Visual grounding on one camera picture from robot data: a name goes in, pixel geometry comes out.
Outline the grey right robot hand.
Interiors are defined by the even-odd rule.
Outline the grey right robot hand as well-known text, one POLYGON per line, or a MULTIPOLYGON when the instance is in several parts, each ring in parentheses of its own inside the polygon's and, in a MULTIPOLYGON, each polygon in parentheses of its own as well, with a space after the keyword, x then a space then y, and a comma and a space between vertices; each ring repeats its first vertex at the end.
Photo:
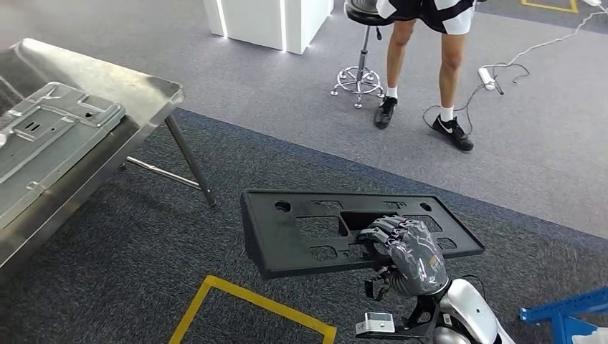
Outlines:
POLYGON ((402 216, 382 216, 359 232, 358 239, 381 244, 391 263, 382 278, 405 297, 434 295, 450 282, 441 249, 424 224, 402 216))

